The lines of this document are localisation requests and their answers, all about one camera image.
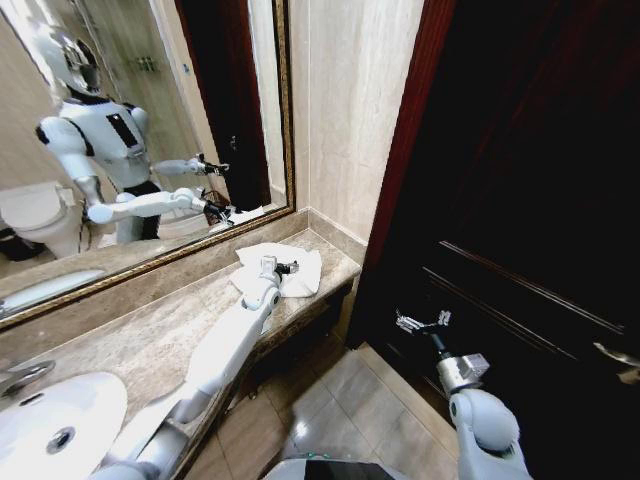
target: sink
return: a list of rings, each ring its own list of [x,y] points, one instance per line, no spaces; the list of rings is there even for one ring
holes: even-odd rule
[[[127,410],[122,381],[78,375],[0,412],[0,478],[82,480],[98,466]]]

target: toilet lid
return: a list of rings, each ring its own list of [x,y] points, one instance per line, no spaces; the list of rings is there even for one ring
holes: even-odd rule
[[[0,215],[14,230],[35,230],[62,218],[65,205],[55,188],[4,198]]]

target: white towel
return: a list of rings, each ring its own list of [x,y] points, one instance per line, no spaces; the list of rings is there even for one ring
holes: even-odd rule
[[[306,251],[304,248],[290,247],[279,243],[259,243],[252,247],[236,250],[242,267],[231,274],[231,282],[241,292],[261,273],[261,260],[265,255],[272,255],[278,263],[298,262],[296,273],[282,276],[280,295],[283,297],[310,297],[318,292],[322,259],[318,250]]]

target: mirror frame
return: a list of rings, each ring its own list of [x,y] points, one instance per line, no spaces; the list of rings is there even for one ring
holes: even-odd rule
[[[210,234],[199,240],[194,240],[181,247],[162,253],[154,258],[132,265],[95,282],[69,290],[56,297],[44,300],[20,310],[13,315],[0,319],[0,331],[24,323],[54,310],[63,308],[75,301],[92,294],[106,290],[112,286],[126,282],[132,278],[175,262],[183,257],[192,255],[213,245],[222,243],[230,238],[253,230],[296,211],[295,203],[295,169],[293,148],[293,105],[291,103],[291,56],[289,39],[289,5],[288,0],[272,0],[273,25],[276,40],[276,55],[278,67],[278,93],[280,101],[281,130],[284,150],[284,167],[287,187],[287,205],[269,212],[262,217],[252,219],[246,223],[234,226],[228,230]]]

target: toilet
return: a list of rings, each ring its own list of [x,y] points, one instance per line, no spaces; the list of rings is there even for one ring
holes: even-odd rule
[[[16,234],[44,243],[57,257],[78,253],[82,208],[58,182],[0,190],[0,217]]]

